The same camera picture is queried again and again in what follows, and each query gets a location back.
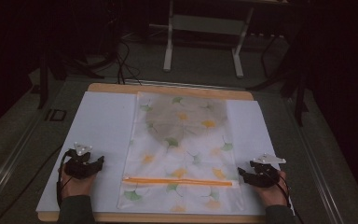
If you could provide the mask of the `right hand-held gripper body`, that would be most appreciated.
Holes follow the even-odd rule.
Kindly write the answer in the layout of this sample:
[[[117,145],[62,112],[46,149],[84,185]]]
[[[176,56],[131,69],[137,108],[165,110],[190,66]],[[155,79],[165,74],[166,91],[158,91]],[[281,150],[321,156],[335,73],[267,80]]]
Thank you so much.
[[[259,188],[270,188],[277,184],[280,180],[278,170],[273,164],[286,163],[286,159],[264,153],[256,159],[250,161],[251,167],[255,174],[250,180],[250,184]]]

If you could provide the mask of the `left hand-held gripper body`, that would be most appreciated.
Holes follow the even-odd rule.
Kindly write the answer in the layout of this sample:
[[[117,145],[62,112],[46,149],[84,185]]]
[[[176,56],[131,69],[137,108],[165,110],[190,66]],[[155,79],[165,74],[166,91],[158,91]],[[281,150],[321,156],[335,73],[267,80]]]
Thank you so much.
[[[74,147],[69,148],[63,156],[63,161],[65,163],[64,171],[76,178],[76,179],[84,179],[89,176],[90,168],[92,165],[90,162],[90,152],[92,150],[91,146],[86,146],[79,144],[78,142],[74,142]]]

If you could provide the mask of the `leaf print mesh zipper bag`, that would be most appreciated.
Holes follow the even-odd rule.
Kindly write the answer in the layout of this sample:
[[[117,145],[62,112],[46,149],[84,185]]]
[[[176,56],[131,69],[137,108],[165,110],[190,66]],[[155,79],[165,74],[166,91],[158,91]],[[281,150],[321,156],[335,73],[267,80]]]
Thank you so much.
[[[237,213],[245,209],[230,123],[201,138],[153,137],[140,116],[148,96],[137,94],[117,208],[157,213]]]

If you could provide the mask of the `person's left hand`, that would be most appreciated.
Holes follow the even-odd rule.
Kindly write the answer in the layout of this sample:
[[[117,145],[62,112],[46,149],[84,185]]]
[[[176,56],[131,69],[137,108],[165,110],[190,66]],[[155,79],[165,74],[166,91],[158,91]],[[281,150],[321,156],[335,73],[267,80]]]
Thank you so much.
[[[62,171],[62,199],[72,196],[87,195],[90,196],[91,189],[96,178],[96,174],[84,179],[76,179]]]

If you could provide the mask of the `person's right hand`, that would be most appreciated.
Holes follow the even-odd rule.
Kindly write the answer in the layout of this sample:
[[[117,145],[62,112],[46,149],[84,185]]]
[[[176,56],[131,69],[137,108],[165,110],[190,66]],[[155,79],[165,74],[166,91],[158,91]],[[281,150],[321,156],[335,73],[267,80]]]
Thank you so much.
[[[278,174],[280,176],[280,181],[277,185],[274,185],[270,188],[254,187],[254,190],[257,192],[265,207],[277,204],[288,206],[289,204],[289,192],[286,185],[286,173],[279,171]]]

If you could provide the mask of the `white board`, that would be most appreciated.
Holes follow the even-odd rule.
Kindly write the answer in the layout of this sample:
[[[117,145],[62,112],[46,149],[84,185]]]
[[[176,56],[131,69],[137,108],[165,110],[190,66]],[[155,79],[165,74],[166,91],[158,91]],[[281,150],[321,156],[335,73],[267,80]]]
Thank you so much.
[[[63,146],[74,144],[104,159],[97,214],[261,216],[238,171],[282,164],[256,101],[88,91]]]

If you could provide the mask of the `black floor socket plate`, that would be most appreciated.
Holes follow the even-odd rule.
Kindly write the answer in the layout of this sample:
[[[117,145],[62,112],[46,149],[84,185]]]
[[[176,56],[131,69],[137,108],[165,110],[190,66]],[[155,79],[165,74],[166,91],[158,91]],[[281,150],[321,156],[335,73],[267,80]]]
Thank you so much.
[[[50,109],[45,116],[45,121],[64,121],[67,115],[66,110]]]

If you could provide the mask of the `grey cloth inside bag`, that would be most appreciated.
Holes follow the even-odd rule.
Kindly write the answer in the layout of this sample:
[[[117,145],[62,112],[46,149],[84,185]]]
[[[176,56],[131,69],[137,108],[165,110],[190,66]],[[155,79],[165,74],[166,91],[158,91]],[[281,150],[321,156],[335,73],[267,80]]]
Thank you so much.
[[[189,96],[148,96],[140,116],[150,134],[160,141],[180,142],[220,131],[227,122],[227,102]]]

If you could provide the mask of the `black tripod stand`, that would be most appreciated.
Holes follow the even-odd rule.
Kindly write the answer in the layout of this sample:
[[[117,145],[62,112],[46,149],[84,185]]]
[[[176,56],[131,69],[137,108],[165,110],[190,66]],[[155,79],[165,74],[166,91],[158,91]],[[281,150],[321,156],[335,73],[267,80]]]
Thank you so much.
[[[308,77],[306,37],[298,32],[290,42],[281,63],[266,81],[248,87],[249,91],[260,91],[275,83],[282,82],[280,95],[283,98],[295,97],[294,117],[296,123],[302,127],[302,113],[305,109],[304,98],[306,80]]]

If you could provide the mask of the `black stand legs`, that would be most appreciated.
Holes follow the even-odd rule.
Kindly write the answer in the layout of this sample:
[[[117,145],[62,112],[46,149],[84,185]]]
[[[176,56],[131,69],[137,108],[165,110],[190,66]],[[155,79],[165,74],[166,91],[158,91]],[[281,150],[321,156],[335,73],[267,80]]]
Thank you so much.
[[[57,49],[43,49],[39,57],[39,109],[43,108],[48,101],[48,57],[53,54],[57,54],[59,58],[72,65],[75,69],[79,70],[87,77],[102,78],[102,76],[91,72],[85,65],[78,63],[75,59],[65,55]]]

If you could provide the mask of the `wooden table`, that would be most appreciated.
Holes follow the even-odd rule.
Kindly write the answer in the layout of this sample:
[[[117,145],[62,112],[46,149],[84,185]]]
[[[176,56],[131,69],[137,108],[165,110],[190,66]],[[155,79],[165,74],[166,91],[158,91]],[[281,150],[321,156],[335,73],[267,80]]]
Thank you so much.
[[[80,142],[93,146],[93,157],[105,156],[92,194],[95,218],[107,223],[263,224],[264,209],[248,186],[242,187],[248,205],[237,213],[141,213],[117,209],[133,104],[140,91],[226,99],[233,121],[234,144],[240,147],[236,156],[240,166],[247,167],[249,160],[274,152],[260,106],[250,92],[93,83],[84,94],[63,147],[67,149]]]

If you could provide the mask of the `white metal stand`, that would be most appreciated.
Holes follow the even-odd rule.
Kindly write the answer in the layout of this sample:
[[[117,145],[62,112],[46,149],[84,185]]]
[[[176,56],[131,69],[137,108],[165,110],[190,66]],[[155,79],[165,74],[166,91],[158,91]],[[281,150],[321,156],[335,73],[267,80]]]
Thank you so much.
[[[168,18],[168,38],[163,63],[163,70],[165,72],[170,72],[172,68],[173,31],[180,30],[220,35],[236,35],[239,38],[239,41],[236,47],[231,49],[231,55],[234,63],[236,77],[244,77],[240,53],[244,39],[249,29],[251,18],[254,14],[255,9],[253,7],[250,7],[247,10],[245,19],[243,21],[175,14],[173,12],[173,8],[174,0],[170,0]]]

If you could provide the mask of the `metal floor rail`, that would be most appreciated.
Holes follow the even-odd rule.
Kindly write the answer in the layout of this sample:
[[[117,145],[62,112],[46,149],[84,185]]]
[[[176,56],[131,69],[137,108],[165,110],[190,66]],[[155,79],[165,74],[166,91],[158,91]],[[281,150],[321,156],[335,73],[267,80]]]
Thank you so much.
[[[10,179],[34,129],[44,119],[49,108],[49,103],[41,108],[15,105],[0,119],[0,192]]]
[[[221,86],[201,85],[201,84],[191,84],[191,83],[187,84],[187,83],[135,80],[135,79],[126,79],[124,82],[125,85],[176,87],[176,88],[191,88],[191,89],[221,90],[221,91],[247,91],[245,88],[225,87],[225,86],[221,87]]]
[[[318,190],[318,193],[324,205],[324,210],[327,213],[330,223],[344,224],[342,215],[340,214],[337,208],[337,204],[334,200],[333,195],[331,194],[331,190],[327,185],[323,172],[313,153],[313,149],[311,147],[309,138],[306,136],[305,132],[303,131],[303,128],[300,127],[296,121],[294,115],[295,102],[291,98],[283,98],[282,102],[285,106],[286,112],[288,113],[289,119],[291,120],[292,124],[295,126],[295,130],[300,137],[302,147],[306,153],[306,160],[309,164],[312,178],[314,180],[316,189]]]

